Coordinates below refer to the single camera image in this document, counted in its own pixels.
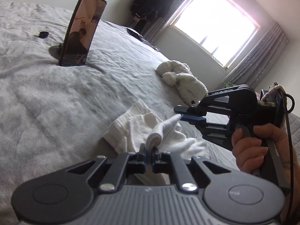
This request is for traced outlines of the person's right hand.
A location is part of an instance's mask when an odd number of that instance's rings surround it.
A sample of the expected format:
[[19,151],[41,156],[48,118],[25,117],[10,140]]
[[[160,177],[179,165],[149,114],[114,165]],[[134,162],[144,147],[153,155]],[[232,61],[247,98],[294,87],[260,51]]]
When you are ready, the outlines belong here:
[[[246,173],[260,168],[268,148],[262,147],[262,139],[271,139],[276,145],[283,168],[285,179],[290,182],[290,154],[287,133],[274,125],[268,123],[262,126],[254,126],[253,132],[256,137],[245,137],[243,130],[238,129],[231,138],[232,153],[236,158],[237,167]],[[296,151],[293,151],[293,203],[291,214],[287,218],[290,196],[285,197],[285,206],[280,215],[281,224],[299,224],[299,163]]]

